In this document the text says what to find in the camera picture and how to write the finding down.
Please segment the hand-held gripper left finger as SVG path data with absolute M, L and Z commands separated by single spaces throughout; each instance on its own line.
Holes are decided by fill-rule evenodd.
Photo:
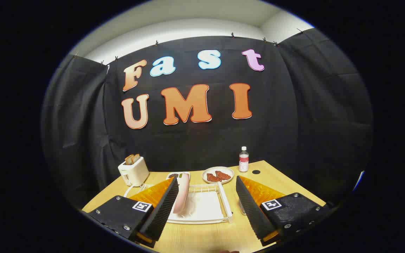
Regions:
M 116 195 L 87 214 L 97 224 L 135 243 L 154 247 L 179 193 L 172 177 L 131 197 Z

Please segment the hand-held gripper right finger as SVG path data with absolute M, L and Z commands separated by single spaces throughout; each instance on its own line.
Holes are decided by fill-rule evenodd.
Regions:
M 331 211 L 330 205 L 319 205 L 301 193 L 285 195 L 243 176 L 237 176 L 236 192 L 263 246 L 292 240 Z

